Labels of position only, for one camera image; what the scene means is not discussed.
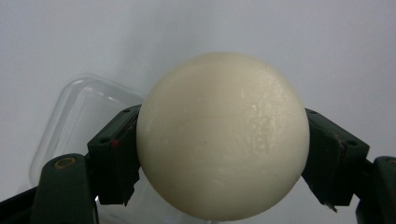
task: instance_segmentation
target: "white surface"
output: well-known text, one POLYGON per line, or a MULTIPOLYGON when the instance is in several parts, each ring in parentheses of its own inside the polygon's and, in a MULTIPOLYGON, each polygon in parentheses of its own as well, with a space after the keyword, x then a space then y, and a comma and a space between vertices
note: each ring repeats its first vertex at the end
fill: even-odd
MULTIPOLYGON (((278 68, 305 106, 396 156, 394 1, 0 1, 0 200, 27 188, 61 89, 93 73, 142 93, 175 64, 239 51, 278 68)), ((303 180, 237 223, 356 223, 303 180)))
POLYGON ((262 213, 305 167, 304 106, 271 65, 212 52, 178 65, 148 93, 137 153, 151 185, 174 207, 205 220, 262 213))

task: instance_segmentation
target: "screw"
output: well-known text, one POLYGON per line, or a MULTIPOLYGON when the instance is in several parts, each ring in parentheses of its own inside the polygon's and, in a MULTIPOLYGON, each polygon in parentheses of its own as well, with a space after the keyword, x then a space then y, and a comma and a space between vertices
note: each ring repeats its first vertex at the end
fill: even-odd
POLYGON ((390 159, 388 162, 392 165, 396 165, 396 159, 390 159))
POLYGON ((55 164, 53 164, 53 167, 55 167, 55 169, 57 170, 62 170, 69 166, 74 165, 75 163, 76 163, 76 158, 66 157, 56 161, 55 164))

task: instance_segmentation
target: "clear plastic container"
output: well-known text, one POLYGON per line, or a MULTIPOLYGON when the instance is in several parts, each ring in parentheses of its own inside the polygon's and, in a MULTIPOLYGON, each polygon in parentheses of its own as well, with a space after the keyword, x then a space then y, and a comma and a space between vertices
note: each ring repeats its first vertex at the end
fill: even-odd
MULTIPOLYGON (((143 102, 143 96, 119 84, 93 75, 77 77, 62 91, 41 139, 30 171, 32 187, 41 168, 52 158, 67 153, 87 154, 87 143, 122 109, 143 102)), ((167 203, 140 170, 140 180, 128 206, 98 204, 100 222, 134 224, 209 224, 190 217, 167 203)))

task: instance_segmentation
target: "sphere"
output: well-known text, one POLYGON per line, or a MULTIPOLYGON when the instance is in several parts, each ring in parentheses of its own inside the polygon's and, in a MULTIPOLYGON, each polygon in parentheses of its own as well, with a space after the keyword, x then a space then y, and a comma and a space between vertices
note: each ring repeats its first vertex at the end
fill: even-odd
POLYGON ((255 216, 299 179, 309 149, 304 106, 268 63, 214 52, 164 76, 137 121, 137 152, 156 191, 208 220, 255 216))

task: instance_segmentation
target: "white wall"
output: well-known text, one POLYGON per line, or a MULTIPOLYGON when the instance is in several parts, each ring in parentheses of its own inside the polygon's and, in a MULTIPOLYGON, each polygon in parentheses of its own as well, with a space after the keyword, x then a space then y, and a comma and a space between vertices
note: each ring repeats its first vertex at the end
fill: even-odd
MULTIPOLYGON (((0 201, 28 169, 63 86, 93 73, 142 93, 175 64, 239 51, 280 70, 306 107, 396 156, 396 2, 0 1, 0 201)), ((270 211, 237 223, 356 223, 300 181, 270 211)))

